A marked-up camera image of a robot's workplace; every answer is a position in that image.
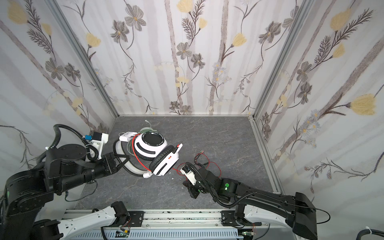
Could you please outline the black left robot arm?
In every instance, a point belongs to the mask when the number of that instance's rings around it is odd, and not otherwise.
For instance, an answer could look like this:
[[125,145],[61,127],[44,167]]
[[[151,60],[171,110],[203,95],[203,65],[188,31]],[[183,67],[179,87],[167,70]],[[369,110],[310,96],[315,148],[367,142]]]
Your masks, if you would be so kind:
[[55,139],[37,158],[31,170],[8,178],[1,197],[2,240],[63,240],[64,225],[55,220],[36,221],[46,203],[68,190],[116,174],[130,159],[127,155],[102,156],[78,131],[53,126]]

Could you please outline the green white headphones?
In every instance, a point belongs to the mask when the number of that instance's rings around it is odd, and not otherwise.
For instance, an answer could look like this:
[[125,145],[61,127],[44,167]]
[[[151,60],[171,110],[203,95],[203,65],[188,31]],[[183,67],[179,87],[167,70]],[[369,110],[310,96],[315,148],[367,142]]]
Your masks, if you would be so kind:
[[[153,128],[152,128],[152,125],[151,125],[151,123],[148,121],[148,120],[145,120],[145,122],[147,123],[147,124],[149,124],[149,126],[148,127],[144,127],[144,128],[142,128],[139,132],[138,132],[138,134],[143,134],[143,133],[146,133],[146,132],[156,132],[157,130],[154,130]],[[129,152],[129,154],[133,154],[133,152],[132,152],[132,139],[128,142],[128,144],[127,144],[127,151]]]

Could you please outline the black white headphones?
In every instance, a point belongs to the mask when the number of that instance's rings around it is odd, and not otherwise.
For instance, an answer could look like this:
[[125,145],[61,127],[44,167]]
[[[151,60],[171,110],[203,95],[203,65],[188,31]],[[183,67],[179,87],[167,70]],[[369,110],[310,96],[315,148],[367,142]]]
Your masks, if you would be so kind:
[[[127,144],[132,139],[132,152],[127,151]],[[158,132],[126,132],[113,144],[115,155],[128,155],[130,161],[125,164],[129,174],[139,178],[165,176],[179,160],[183,144],[169,145],[165,137]]]

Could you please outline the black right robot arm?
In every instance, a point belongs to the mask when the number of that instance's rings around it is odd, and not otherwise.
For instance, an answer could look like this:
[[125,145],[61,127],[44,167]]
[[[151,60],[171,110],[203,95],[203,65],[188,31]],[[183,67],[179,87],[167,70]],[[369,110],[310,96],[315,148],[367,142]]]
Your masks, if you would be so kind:
[[283,224],[295,235],[307,240],[318,239],[319,209],[303,193],[291,196],[266,192],[233,179],[217,177],[191,163],[185,163],[181,173],[187,178],[183,184],[193,199],[199,194],[209,194],[221,207],[235,209],[235,220],[242,225],[253,223],[250,209],[254,207],[281,217]]

